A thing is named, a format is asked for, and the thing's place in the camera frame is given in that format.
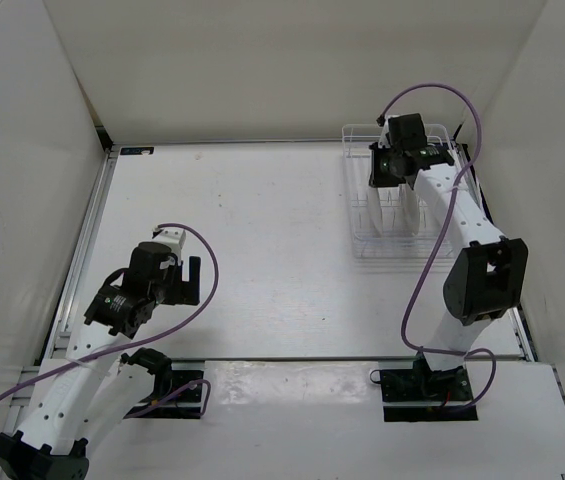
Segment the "aluminium table rail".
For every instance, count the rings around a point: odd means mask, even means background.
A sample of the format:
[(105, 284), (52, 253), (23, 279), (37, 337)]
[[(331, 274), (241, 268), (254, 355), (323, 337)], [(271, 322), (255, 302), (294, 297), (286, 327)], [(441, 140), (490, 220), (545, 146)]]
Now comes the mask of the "aluminium table rail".
[(34, 365), (40, 366), (42, 361), (53, 357), (56, 345), (62, 338), (70, 334), (72, 315), (78, 306), (78, 293), (81, 280), (88, 267), (97, 230), (101, 222), (110, 182), (118, 157), (118, 148), (112, 146), (105, 150), (98, 176), (90, 194), (89, 203), (83, 217), (81, 229), (59, 296), (54, 316), (51, 320), (46, 338)]

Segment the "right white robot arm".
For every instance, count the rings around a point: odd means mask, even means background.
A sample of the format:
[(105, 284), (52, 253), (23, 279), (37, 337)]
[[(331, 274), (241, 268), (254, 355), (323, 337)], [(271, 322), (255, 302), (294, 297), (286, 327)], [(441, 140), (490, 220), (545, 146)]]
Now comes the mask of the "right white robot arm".
[(463, 366), (482, 332), (518, 304), (528, 248), (486, 218), (462, 184), (455, 154), (429, 142), (419, 114), (389, 116), (380, 123), (380, 139), (370, 146), (370, 187), (403, 186), (423, 201), (455, 256), (443, 284), (444, 316), (429, 343), (419, 348), (411, 375), (414, 393), (432, 400)]

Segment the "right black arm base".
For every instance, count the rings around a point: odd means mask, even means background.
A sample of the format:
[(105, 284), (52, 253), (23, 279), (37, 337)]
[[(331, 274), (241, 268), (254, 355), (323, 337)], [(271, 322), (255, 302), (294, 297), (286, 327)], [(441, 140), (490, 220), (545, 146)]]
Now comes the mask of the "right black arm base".
[(380, 387), (385, 423), (478, 420), (477, 408), (466, 407), (473, 391), (464, 367), (441, 377), (426, 376), (415, 367), (374, 369), (369, 380)]

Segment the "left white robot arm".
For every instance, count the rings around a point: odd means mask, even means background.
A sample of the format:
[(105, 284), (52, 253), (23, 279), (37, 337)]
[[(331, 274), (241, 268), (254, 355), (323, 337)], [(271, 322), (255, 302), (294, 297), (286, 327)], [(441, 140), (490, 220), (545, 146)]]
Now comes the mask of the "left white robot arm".
[(150, 348), (121, 354), (160, 305), (200, 302), (199, 258), (182, 259), (185, 235), (163, 231), (139, 243), (127, 267), (109, 275), (84, 314), (67, 371), (11, 434), (0, 434), (0, 467), (10, 479), (83, 479), (88, 456), (144, 399), (176, 385), (171, 360)]

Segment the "green rimmed white plate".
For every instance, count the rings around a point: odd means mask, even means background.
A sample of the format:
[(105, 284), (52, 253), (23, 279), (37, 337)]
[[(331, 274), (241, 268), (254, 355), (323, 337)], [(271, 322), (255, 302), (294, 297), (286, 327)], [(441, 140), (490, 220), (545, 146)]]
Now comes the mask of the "green rimmed white plate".
[(383, 214), (380, 202), (380, 195), (377, 188), (368, 186), (367, 195), (367, 212), (376, 237), (383, 234)]

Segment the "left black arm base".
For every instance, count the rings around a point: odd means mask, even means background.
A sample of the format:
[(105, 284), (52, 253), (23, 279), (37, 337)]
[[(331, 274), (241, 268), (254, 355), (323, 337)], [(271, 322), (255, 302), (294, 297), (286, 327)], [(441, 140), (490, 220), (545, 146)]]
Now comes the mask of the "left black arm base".
[(126, 419), (200, 420), (206, 413), (211, 383), (204, 361), (173, 361), (170, 386), (131, 408)]

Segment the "blue label sticker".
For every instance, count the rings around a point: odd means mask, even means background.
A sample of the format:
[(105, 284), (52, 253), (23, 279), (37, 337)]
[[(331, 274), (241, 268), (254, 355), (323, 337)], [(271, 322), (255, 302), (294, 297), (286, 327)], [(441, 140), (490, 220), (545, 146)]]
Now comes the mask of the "blue label sticker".
[(146, 156), (152, 155), (155, 151), (153, 146), (144, 147), (123, 147), (120, 149), (120, 156)]

